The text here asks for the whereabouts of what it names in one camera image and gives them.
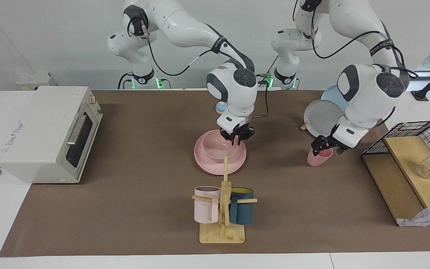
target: oven knob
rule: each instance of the oven knob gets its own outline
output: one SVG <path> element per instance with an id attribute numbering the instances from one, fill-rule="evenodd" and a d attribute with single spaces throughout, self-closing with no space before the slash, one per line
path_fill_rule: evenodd
<path id="1" fill-rule="evenodd" d="M 89 96 L 89 104 L 95 104 L 96 103 L 96 97 L 94 95 Z"/>

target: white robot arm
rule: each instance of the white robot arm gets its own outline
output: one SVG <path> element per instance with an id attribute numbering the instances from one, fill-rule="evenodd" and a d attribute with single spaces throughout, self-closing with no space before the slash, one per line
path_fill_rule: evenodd
<path id="1" fill-rule="evenodd" d="M 150 39 L 157 39 L 157 33 L 154 33 Z M 157 75 L 152 68 L 149 56 L 139 51 L 147 44 L 146 39 L 128 36 L 124 32 L 117 32 L 107 39 L 107 45 L 112 53 L 128 60 L 137 89 L 157 86 Z"/>
<path id="2" fill-rule="evenodd" d="M 299 4 L 294 20 L 297 29 L 284 29 L 272 39 L 281 59 L 290 59 L 299 50 L 312 49 L 317 54 L 321 41 L 318 22 L 328 13 L 333 29 L 364 44 L 374 62 L 350 65 L 341 72 L 337 84 L 348 101 L 345 116 L 338 120 L 329 136 L 318 136 L 312 143 L 314 155 L 334 146 L 339 146 L 341 153 L 354 148 L 381 117 L 393 111 L 408 86 L 409 76 L 403 60 L 396 54 L 398 49 L 368 0 L 300 0 Z M 296 68 L 297 62 L 290 66 L 288 60 L 280 61 L 274 76 L 292 83 L 283 79 L 292 78 Z"/>
<path id="3" fill-rule="evenodd" d="M 138 38 L 139 44 L 151 44 L 154 32 L 160 30 L 176 46 L 204 46 L 225 59 L 226 62 L 222 66 L 207 76 L 210 94 L 228 104 L 217 124 L 221 128 L 222 136 L 232 142 L 235 136 L 239 136 L 240 142 L 253 135 L 254 129 L 248 127 L 248 123 L 258 88 L 255 66 L 252 60 L 238 51 L 227 38 L 212 26 L 196 20 L 176 0 L 126 0 L 123 26 L 127 30 L 127 37 Z M 133 58 L 140 63 L 140 57 Z"/>

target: oven door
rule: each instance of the oven door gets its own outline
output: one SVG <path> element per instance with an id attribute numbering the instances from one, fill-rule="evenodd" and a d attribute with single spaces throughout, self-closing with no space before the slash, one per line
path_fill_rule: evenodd
<path id="1" fill-rule="evenodd" d="M 99 120 L 89 105 L 83 102 L 72 126 L 70 135 L 58 156 L 58 163 L 74 176 L 75 181 L 72 183 L 76 183 L 79 182 L 82 169 L 89 155 L 89 150 L 99 127 Z"/>

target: pink plate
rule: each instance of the pink plate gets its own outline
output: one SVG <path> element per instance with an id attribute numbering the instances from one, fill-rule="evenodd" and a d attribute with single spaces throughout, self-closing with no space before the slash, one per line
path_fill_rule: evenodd
<path id="1" fill-rule="evenodd" d="M 214 175 L 223 175 L 223 162 L 217 162 L 212 158 L 208 157 L 208 155 L 203 151 L 202 148 L 202 140 L 210 131 L 204 133 L 200 136 L 195 143 L 195 148 L 193 149 L 193 155 L 195 156 L 195 160 L 197 164 L 206 172 Z M 242 167 L 244 161 L 246 159 L 246 147 L 243 141 L 240 143 L 240 146 L 237 148 L 237 151 L 232 157 L 228 158 L 228 173 L 233 173 L 237 171 L 240 167 Z"/>

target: oven glass window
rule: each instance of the oven glass window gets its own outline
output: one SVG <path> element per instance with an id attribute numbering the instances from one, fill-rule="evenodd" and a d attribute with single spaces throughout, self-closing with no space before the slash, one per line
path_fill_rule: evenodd
<path id="1" fill-rule="evenodd" d="M 79 164 L 79 160 L 81 159 L 82 152 L 84 151 L 85 144 L 89 139 L 89 134 L 92 129 L 92 121 L 89 118 L 88 114 L 84 112 L 85 121 L 82 125 L 81 132 L 79 134 L 79 139 L 75 143 L 75 145 L 71 145 L 66 154 L 66 160 L 74 167 L 77 167 Z"/>

